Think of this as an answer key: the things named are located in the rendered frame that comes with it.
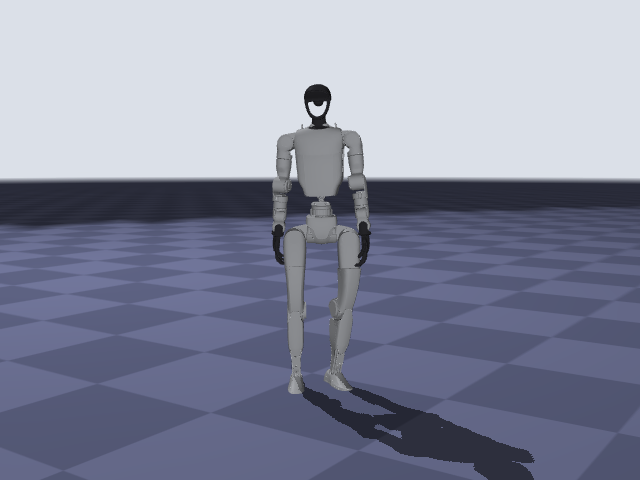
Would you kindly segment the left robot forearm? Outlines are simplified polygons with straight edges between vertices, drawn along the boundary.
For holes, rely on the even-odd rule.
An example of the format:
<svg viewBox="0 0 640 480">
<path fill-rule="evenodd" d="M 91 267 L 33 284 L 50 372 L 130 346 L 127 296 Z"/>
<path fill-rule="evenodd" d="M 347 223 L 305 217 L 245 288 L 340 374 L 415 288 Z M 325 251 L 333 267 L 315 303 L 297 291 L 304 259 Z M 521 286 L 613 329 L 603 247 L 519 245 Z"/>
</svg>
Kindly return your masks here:
<svg viewBox="0 0 640 480">
<path fill-rule="evenodd" d="M 371 227 L 369 221 L 369 205 L 368 205 L 368 190 L 366 178 L 363 174 L 364 191 L 357 191 L 352 194 L 354 200 L 355 217 L 357 219 L 357 229 L 359 230 L 359 223 L 364 221 L 367 223 L 368 230 Z"/>
</svg>

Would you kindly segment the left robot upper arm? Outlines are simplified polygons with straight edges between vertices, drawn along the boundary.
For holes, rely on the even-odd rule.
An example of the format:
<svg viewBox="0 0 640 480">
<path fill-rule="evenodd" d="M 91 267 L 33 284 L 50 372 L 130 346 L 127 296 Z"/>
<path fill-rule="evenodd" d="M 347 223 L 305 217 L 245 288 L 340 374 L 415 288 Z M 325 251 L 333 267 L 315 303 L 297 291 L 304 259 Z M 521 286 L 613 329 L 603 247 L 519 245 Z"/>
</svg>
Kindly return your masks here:
<svg viewBox="0 0 640 480">
<path fill-rule="evenodd" d="M 351 130 L 341 130 L 344 146 L 349 148 L 348 162 L 351 175 L 348 176 L 348 185 L 350 190 L 364 189 L 363 169 L 364 158 L 362 140 L 359 134 Z"/>
</svg>

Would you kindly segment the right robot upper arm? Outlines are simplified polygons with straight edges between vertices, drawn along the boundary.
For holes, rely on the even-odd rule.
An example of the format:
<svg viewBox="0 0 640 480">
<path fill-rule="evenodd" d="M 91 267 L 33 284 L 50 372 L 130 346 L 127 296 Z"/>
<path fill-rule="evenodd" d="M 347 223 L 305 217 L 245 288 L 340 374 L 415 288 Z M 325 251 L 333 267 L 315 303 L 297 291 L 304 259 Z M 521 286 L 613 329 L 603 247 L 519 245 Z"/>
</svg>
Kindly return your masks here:
<svg viewBox="0 0 640 480">
<path fill-rule="evenodd" d="M 273 191 L 276 193 L 288 193 L 291 191 L 292 182 L 289 179 L 291 164 L 292 164 L 292 155 L 290 151 L 293 150 L 294 147 L 294 137 L 295 133 L 284 134 L 280 136 L 277 141 L 277 157 L 276 159 L 276 170 L 277 177 L 273 181 Z"/>
</svg>

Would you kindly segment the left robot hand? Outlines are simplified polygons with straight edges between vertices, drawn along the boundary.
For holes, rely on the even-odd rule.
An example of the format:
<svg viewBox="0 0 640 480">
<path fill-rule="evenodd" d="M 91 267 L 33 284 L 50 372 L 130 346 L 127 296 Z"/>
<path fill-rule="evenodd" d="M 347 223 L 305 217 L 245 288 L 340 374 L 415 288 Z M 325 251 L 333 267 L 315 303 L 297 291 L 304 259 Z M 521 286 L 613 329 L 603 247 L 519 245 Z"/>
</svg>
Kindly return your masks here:
<svg viewBox="0 0 640 480">
<path fill-rule="evenodd" d="M 370 246 L 370 239 L 369 239 L 370 234 L 371 232 L 368 230 L 367 223 L 364 221 L 360 222 L 358 235 L 362 237 L 362 249 L 361 249 L 361 252 L 358 254 L 358 258 L 362 256 L 362 259 L 360 260 L 359 263 L 355 264 L 355 267 L 362 266 L 367 259 L 367 253 L 369 251 L 369 246 Z"/>
</svg>

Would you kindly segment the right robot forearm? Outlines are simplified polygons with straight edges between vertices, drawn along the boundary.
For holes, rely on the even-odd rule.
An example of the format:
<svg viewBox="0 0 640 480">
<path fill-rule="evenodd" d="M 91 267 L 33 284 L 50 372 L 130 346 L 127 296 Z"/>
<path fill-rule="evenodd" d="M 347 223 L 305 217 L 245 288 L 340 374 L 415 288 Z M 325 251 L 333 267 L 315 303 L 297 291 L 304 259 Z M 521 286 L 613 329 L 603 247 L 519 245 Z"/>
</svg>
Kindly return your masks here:
<svg viewBox="0 0 640 480">
<path fill-rule="evenodd" d="M 274 180 L 273 180 L 274 181 Z M 273 190 L 273 183 L 272 183 L 272 190 Z M 288 202 L 288 196 L 286 196 L 286 194 L 280 194 L 280 193 L 276 193 L 273 191 L 273 225 L 272 225 L 272 229 L 273 231 L 275 230 L 275 226 L 277 224 L 282 225 L 283 227 L 283 232 L 285 231 L 285 220 L 286 220 L 286 216 L 287 216 L 287 202 Z"/>
</svg>

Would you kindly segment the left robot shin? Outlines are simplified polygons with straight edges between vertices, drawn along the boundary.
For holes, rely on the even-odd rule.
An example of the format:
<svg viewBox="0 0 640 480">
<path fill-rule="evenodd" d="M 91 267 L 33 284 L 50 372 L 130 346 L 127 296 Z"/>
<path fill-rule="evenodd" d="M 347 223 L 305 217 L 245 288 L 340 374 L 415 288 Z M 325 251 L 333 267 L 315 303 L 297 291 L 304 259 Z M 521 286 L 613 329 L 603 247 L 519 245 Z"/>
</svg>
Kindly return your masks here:
<svg viewBox="0 0 640 480">
<path fill-rule="evenodd" d="M 329 335 L 331 345 L 330 374 L 341 373 L 345 351 L 349 345 L 352 330 L 352 309 L 346 309 L 342 319 L 330 318 Z M 340 370 L 339 370 L 340 369 Z"/>
</svg>

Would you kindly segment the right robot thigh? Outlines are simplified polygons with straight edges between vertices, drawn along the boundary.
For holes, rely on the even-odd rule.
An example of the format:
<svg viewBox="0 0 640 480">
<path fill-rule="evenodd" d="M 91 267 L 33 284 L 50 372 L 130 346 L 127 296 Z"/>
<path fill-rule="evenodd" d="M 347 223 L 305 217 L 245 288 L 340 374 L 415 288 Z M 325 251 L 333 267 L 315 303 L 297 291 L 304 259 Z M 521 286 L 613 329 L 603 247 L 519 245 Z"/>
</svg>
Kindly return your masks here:
<svg viewBox="0 0 640 480">
<path fill-rule="evenodd" d="M 287 283 L 288 312 L 298 311 L 306 319 L 304 279 L 306 268 L 307 225 L 292 227 L 283 240 L 284 268 Z"/>
</svg>

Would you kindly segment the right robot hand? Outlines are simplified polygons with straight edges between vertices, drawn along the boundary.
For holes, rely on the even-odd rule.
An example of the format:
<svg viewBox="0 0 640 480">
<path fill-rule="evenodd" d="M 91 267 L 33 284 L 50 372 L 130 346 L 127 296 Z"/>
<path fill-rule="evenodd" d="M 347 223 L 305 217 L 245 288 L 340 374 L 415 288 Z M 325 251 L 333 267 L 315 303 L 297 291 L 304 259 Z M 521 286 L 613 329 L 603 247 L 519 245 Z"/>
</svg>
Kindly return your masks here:
<svg viewBox="0 0 640 480">
<path fill-rule="evenodd" d="M 284 255 L 281 254 L 279 251 L 280 237 L 284 235 L 282 225 L 277 224 L 275 226 L 275 230 L 272 231 L 272 235 L 273 235 L 273 250 L 275 252 L 275 259 L 278 263 L 280 263 L 281 265 L 284 265 L 284 258 L 282 258 L 284 257 Z"/>
</svg>

